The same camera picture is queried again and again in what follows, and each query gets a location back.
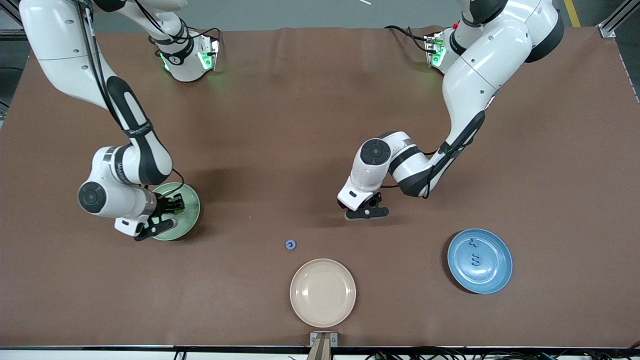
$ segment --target green plate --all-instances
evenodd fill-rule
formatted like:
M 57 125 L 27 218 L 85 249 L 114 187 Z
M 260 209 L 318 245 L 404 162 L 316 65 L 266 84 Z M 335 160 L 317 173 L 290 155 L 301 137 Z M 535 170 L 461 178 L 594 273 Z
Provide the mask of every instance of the green plate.
M 155 188 L 154 192 L 164 195 L 178 186 L 180 186 L 180 183 L 166 183 Z M 154 236 L 154 239 L 156 240 L 176 240 L 177 238 L 186 235 L 198 221 L 198 217 L 200 216 L 200 198 L 198 198 L 196 191 L 189 185 L 184 184 L 180 190 L 172 193 L 170 196 L 177 194 L 182 195 L 184 211 L 179 214 L 164 214 L 162 219 L 166 220 L 174 218 L 178 220 L 178 225 L 171 230 L 167 230 L 157 236 Z

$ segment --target brown table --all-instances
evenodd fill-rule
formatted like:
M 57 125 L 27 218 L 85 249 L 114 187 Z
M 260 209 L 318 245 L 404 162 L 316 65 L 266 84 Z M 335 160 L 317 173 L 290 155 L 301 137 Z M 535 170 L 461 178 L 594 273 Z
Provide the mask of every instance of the brown table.
M 184 241 L 136 243 L 86 214 L 93 153 L 125 137 L 56 91 L 33 57 L 0 132 L 2 345 L 297 345 L 290 280 L 331 258 L 358 298 L 342 345 L 629 346 L 640 336 L 640 108 L 618 48 L 594 28 L 500 91 L 428 200 L 383 191 L 391 214 L 347 222 L 335 196 L 360 144 L 449 130 L 442 79 L 389 30 L 225 34 L 217 74 L 179 83 L 146 35 L 99 38 L 202 200 Z M 511 282 L 472 295 L 443 259 L 482 227 Z M 294 251 L 285 241 L 298 242 Z

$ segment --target cable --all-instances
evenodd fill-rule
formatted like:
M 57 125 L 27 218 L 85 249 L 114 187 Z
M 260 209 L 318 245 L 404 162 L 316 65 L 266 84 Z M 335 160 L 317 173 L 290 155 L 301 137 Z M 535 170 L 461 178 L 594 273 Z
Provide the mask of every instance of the cable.
M 102 73 L 102 64 L 100 62 L 100 54 L 98 52 L 98 45 L 95 39 L 95 34 L 93 34 L 93 46 L 95 49 L 95 60 L 93 59 L 93 51 L 91 50 L 91 45 L 89 43 L 89 38 L 86 34 L 86 25 L 84 23 L 85 21 L 85 13 L 83 13 L 82 10 L 82 6 L 79 2 L 76 1 L 76 8 L 78 11 L 78 16 L 80 16 L 80 24 L 83 30 L 83 39 L 84 39 L 84 46 L 86 47 L 87 53 L 89 56 L 87 56 L 87 58 L 89 59 L 89 65 L 91 67 L 92 73 L 93 73 L 93 77 L 96 80 L 97 86 L 98 86 L 98 90 L 100 91 L 100 94 L 102 96 L 102 100 L 104 101 L 105 106 L 107 107 L 107 110 L 109 111 L 109 113 L 111 114 L 111 116 L 116 120 L 116 122 L 118 123 L 118 126 L 120 127 L 120 129 L 124 130 L 122 127 L 122 124 L 120 123 L 120 120 L 118 119 L 118 115 L 115 112 L 115 109 L 113 108 L 113 104 L 111 103 L 111 99 L 109 98 L 109 94 L 106 90 L 106 84 L 104 83 L 104 74 Z M 87 14 L 87 18 L 86 18 L 87 24 L 89 26 L 91 26 L 91 24 L 89 24 L 89 22 L 91 21 L 91 18 L 88 17 Z
M 562 351 L 560 354 L 554 356 L 555 359 L 561 357 L 562 355 L 564 355 L 565 352 L 569 351 L 569 349 L 565 349 L 564 351 Z
M 172 172 L 175 172 L 175 173 L 176 173 L 176 174 L 178 174 L 178 176 L 180 177 L 180 181 L 181 181 L 181 182 L 180 182 L 180 186 L 178 186 L 177 188 L 175 188 L 175 189 L 171 190 L 171 191 L 170 191 L 170 192 L 168 192 L 168 193 L 164 193 L 164 194 L 160 195 L 160 196 L 158 197 L 158 199 L 162 199 L 162 198 L 164 198 L 164 197 L 167 197 L 167 196 L 169 196 L 169 195 L 171 195 L 171 194 L 175 193 L 176 191 L 180 190 L 180 188 L 182 188 L 182 186 L 184 185 L 184 176 L 182 176 L 182 174 L 180 174 L 180 173 L 178 172 L 178 170 L 175 170 L 174 168 L 173 168 L 173 169 L 171 169 L 171 171 L 172 171 Z
M 505 352 L 505 351 L 493 351 L 481 355 L 480 359 L 484 360 L 485 357 L 490 355 L 505 355 L 499 357 L 498 360 L 540 360 L 539 355 L 525 355 L 521 352 Z
M 411 32 L 411 28 L 407 27 L 406 29 L 409 34 L 411 35 L 411 39 L 413 40 L 413 43 L 418 47 L 418 49 L 424 51 L 425 53 L 429 53 L 429 54 L 435 54 L 436 51 L 435 50 L 429 50 L 429 49 L 425 49 L 424 47 L 420 46 L 420 44 L 418 44 L 418 40 L 415 39 L 415 36 L 413 35 L 413 33 Z
M 418 37 L 415 36 L 412 31 L 411 31 L 411 27 L 407 27 L 406 31 L 403 28 L 400 28 L 399 26 L 395 26 L 395 25 L 389 25 L 389 26 L 385 26 L 385 29 L 394 29 L 394 30 L 398 30 L 400 31 L 402 34 L 405 34 L 406 36 L 410 37 L 413 40 L 413 43 L 422 51 L 424 51 L 425 53 L 429 53 L 429 54 L 435 54 L 436 51 L 435 50 L 430 50 L 430 49 L 426 49 L 422 46 L 420 46 L 420 44 L 418 44 L 418 40 L 422 40 L 424 41 L 424 37 L 433 35 L 435 33 L 431 33 L 431 34 L 427 34 L 424 35 L 424 37 Z
M 178 351 L 175 352 L 175 355 L 173 355 L 173 360 L 177 360 L 178 359 L 178 354 L 180 353 L 180 349 L 178 349 Z M 182 350 L 182 357 L 180 358 L 180 360 L 186 360 L 187 359 L 187 352 L 186 350 Z
M 407 30 L 405 30 L 405 29 L 403 29 L 403 28 L 401 28 L 401 27 L 399 27 L 399 26 L 389 25 L 389 26 L 385 26 L 384 28 L 385 28 L 385 29 L 394 29 L 394 30 L 398 30 L 398 31 L 400 31 L 401 33 L 405 34 L 406 36 L 408 36 L 408 37 L 413 37 L 413 38 L 414 38 L 414 39 L 416 39 L 416 40 L 424 40 L 424 38 L 423 38 L 423 37 L 418 37 L 418 36 L 415 36 L 415 35 L 413 35 L 413 34 L 410 34 L 409 32 L 407 32 Z
M 448 156 L 454 151 L 464 150 L 464 148 L 466 148 L 468 145 L 471 145 L 472 142 L 474 142 L 474 138 L 471 138 L 471 140 L 466 144 L 463 144 L 463 145 L 460 145 L 460 146 L 457 146 L 457 147 L 452 147 L 451 149 L 447 150 L 447 152 L 445 152 L 444 155 Z M 432 151 L 432 152 L 423 152 L 423 154 L 425 154 L 425 155 L 434 155 L 436 152 L 438 152 L 438 151 L 436 150 L 436 151 Z M 397 188 L 398 186 L 399 185 L 397 185 L 397 184 L 396 185 L 386 185 L 386 186 L 381 186 L 380 188 L 381 189 L 393 189 L 393 188 Z M 427 184 L 427 194 L 423 195 L 422 198 L 423 199 L 427 199 L 429 197 L 430 193 L 431 193 L 431 181 Z M 458 355 L 464 356 L 461 352 L 459 352 L 457 350 L 454 350 L 454 351 L 457 352 Z M 457 357 L 455 355 L 452 355 L 452 354 L 448 354 L 448 355 L 450 355 L 454 360 L 457 360 Z
M 205 35 L 205 34 L 211 32 L 211 31 L 214 31 L 214 30 L 218 32 L 218 37 L 222 41 L 222 30 L 220 30 L 218 28 L 207 29 L 207 30 L 203 31 L 202 33 L 198 33 L 197 35 L 189 35 L 189 31 L 187 31 L 187 36 L 186 37 L 183 37 L 183 36 L 180 36 L 180 35 L 171 35 L 171 34 L 167 33 L 162 28 L 162 26 L 160 26 L 160 24 L 158 24 L 157 20 L 153 17 L 153 15 L 138 0 L 134 0 L 134 2 L 138 5 L 138 8 L 142 12 L 142 14 L 147 18 L 147 20 L 149 20 L 151 25 L 153 25 L 158 31 L 160 31 L 162 34 L 164 34 L 167 38 L 169 38 L 174 44 L 183 44 L 187 40 L 191 40 L 191 39 L 200 37 L 200 36 Z M 180 23 L 187 30 L 189 30 L 189 29 L 195 30 L 195 28 L 187 26 L 187 24 L 182 19 L 180 19 Z

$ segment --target pattern on blue plate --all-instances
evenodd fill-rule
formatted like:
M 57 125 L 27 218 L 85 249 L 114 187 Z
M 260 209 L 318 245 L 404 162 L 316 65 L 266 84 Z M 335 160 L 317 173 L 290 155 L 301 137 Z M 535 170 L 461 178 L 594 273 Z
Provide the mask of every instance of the pattern on blue plate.
M 500 291 L 511 278 L 513 261 L 507 245 L 483 229 L 468 229 L 453 238 L 447 252 L 453 277 L 478 294 Z

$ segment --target robotic arm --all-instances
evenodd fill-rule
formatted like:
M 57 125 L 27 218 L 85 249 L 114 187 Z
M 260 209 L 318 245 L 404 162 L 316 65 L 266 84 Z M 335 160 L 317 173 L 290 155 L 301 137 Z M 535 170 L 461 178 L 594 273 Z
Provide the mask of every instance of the robotic arm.
M 338 194 L 348 220 L 388 214 L 378 206 L 378 190 L 387 172 L 405 195 L 429 197 L 443 173 L 473 141 L 498 89 L 521 64 L 544 57 L 562 38 L 562 21 L 550 0 L 460 3 L 460 25 L 426 39 L 433 52 L 429 63 L 445 74 L 442 91 L 451 117 L 449 136 L 430 158 L 402 131 L 366 141 Z M 479 11 L 483 3 L 485 10 Z
M 129 85 L 104 60 L 91 26 L 91 2 L 23 0 L 20 14 L 49 81 L 69 96 L 107 109 L 130 141 L 95 153 L 89 178 L 78 191 L 82 208 L 116 218 L 115 228 L 138 241 L 175 227 L 175 219 L 162 221 L 161 215 L 184 209 L 181 197 L 139 185 L 165 181 L 173 169 L 171 156 Z
M 173 11 L 186 0 L 93 0 L 105 12 L 118 12 L 140 25 L 158 46 L 164 68 L 178 81 L 190 82 L 214 70 L 219 39 L 201 35 Z

